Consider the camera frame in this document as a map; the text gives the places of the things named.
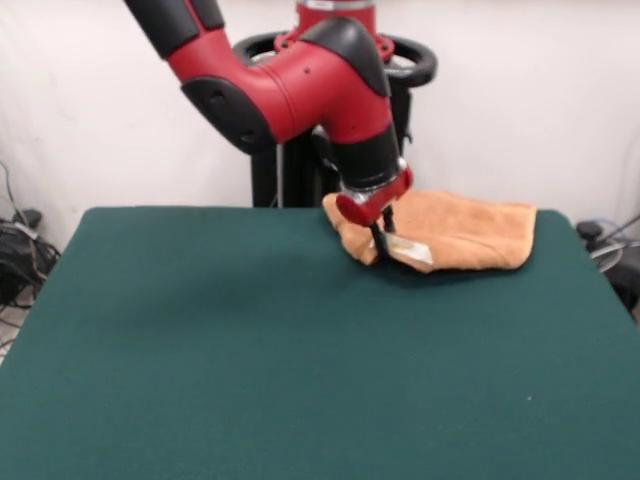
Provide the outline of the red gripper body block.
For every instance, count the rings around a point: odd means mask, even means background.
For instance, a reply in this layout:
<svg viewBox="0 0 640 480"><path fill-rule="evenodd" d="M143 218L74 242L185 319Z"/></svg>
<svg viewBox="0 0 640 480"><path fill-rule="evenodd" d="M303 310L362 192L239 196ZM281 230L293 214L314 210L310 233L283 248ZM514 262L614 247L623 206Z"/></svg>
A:
<svg viewBox="0 0 640 480"><path fill-rule="evenodd" d="M394 180L381 187L364 192L344 190L336 197L336 207L351 223L375 223L383 211L401 198L412 184L413 172L410 167L405 167Z"/></svg>

